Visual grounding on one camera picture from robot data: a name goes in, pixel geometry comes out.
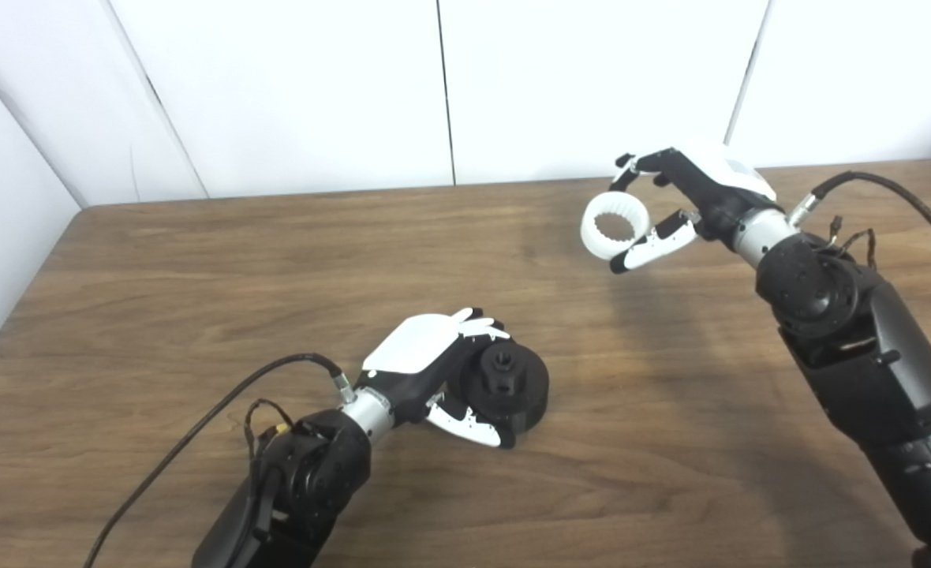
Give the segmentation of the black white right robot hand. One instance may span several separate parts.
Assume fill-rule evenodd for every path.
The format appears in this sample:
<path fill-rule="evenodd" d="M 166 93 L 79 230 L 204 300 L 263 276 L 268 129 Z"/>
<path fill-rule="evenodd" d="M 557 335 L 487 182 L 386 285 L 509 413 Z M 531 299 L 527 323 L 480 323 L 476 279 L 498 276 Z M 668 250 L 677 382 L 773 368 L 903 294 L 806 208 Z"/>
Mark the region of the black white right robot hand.
<path fill-rule="evenodd" d="M 758 269 L 771 249 L 793 236 L 776 194 L 757 171 L 730 157 L 725 145 L 686 145 L 652 154 L 620 155 L 609 188 L 625 192 L 641 175 L 657 187 L 671 185 L 694 206 L 650 226 L 609 261 L 615 274 L 631 272 L 696 240 L 721 241 Z"/>

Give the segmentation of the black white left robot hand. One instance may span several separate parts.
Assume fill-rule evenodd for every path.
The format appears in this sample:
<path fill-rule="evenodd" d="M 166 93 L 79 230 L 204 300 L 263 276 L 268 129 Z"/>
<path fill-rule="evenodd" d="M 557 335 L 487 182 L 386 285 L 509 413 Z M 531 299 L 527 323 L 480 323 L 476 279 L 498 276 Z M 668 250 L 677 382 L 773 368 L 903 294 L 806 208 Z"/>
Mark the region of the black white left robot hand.
<path fill-rule="evenodd" d="M 342 412 L 371 445 L 394 428 L 427 421 L 481 446 L 512 449 L 516 435 L 481 417 L 450 388 L 491 346 L 513 341 L 500 321 L 475 307 L 408 317 L 365 358 Z"/>

